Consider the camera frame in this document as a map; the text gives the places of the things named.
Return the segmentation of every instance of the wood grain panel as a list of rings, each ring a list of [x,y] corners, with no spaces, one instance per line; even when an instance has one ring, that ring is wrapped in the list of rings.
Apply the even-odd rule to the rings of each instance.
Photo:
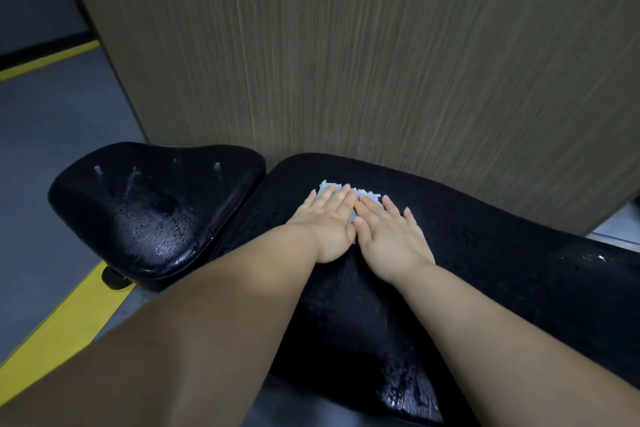
[[[574,233],[640,188],[640,0],[84,2],[152,142],[352,156]]]

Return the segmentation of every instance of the person's right hand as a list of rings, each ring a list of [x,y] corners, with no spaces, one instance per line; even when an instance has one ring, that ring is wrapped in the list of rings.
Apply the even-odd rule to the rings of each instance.
[[[353,221],[358,244],[373,272],[396,286],[416,266],[435,265],[433,253],[409,208],[400,214],[388,196],[384,209],[366,196],[354,203],[358,217]]]

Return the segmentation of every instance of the finger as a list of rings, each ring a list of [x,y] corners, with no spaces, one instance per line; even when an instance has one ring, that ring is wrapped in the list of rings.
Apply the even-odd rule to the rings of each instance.
[[[385,210],[387,210],[392,218],[400,218],[400,210],[386,194],[382,196],[382,204],[384,204]]]
[[[375,228],[376,223],[380,222],[380,217],[376,216],[371,211],[369,211],[369,208],[367,208],[364,205],[364,203],[361,203],[357,199],[353,203],[353,209],[356,210],[356,214],[361,218],[363,218],[369,224],[370,227]]]
[[[407,220],[407,223],[409,223],[410,225],[415,225],[416,227],[418,226],[418,223],[416,222],[415,218],[413,217],[413,214],[411,213],[411,210],[409,209],[409,206],[407,206],[404,209],[404,213],[402,213],[402,216],[404,216],[404,219]]]
[[[358,216],[355,220],[353,220],[353,226],[356,229],[356,233],[358,235],[358,244],[360,248],[366,248],[373,241],[373,237],[371,235],[371,229],[369,228],[369,224],[364,220],[362,216]]]
[[[344,200],[340,204],[340,207],[336,210],[336,214],[341,220],[348,221],[351,213],[353,212],[353,204],[356,200],[356,192],[351,189]]]
[[[324,204],[329,200],[336,188],[338,188],[335,184],[332,184],[328,188],[326,188],[320,196],[317,197],[316,201],[314,201],[312,208],[321,208]]]
[[[311,193],[307,196],[307,199],[305,199],[305,201],[300,204],[300,207],[298,208],[300,209],[307,209],[309,206],[311,206],[311,203],[314,202],[314,200],[316,199],[316,190],[312,189]]]
[[[347,238],[349,239],[349,243],[353,243],[356,239],[356,227],[353,226],[353,223],[347,227]]]
[[[351,186],[349,184],[345,184],[344,186],[342,186],[342,189],[340,189],[340,191],[333,193],[333,196],[324,205],[324,209],[327,209],[329,211],[337,211],[350,190]]]
[[[379,218],[383,218],[384,220],[388,220],[391,218],[391,215],[387,213],[387,211],[380,206],[380,203],[374,201],[368,196],[361,196],[360,202],[364,203],[364,205],[371,211],[373,214],[377,215]]]

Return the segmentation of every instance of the wipe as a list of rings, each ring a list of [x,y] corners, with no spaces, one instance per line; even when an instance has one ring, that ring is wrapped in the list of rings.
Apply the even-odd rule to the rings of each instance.
[[[335,184],[338,188],[336,189],[336,191],[342,189],[342,184],[338,184],[335,182],[327,182],[326,179],[324,181],[322,181],[322,183],[320,184],[320,189],[318,190],[318,194],[316,196],[316,199],[318,196],[320,196],[320,194],[322,194],[322,192],[328,188],[329,186],[331,186],[332,184]],[[366,191],[364,189],[358,189],[356,187],[352,188],[355,192],[356,192],[356,199],[360,199],[361,196],[366,196],[366,197],[370,197],[371,199],[373,199],[376,203],[378,203],[380,205],[381,208],[383,208],[384,206],[382,205],[382,203],[380,202],[380,196],[382,196],[381,194],[374,194],[371,191]],[[356,212],[352,211],[351,212],[351,217],[349,218],[349,223],[353,223],[353,220],[356,219]]]

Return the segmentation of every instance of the person's right arm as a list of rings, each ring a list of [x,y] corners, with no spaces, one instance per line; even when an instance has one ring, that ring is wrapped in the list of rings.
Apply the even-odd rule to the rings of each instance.
[[[438,267],[408,208],[383,204],[355,204],[362,254],[427,329],[482,425],[640,426],[640,391]]]

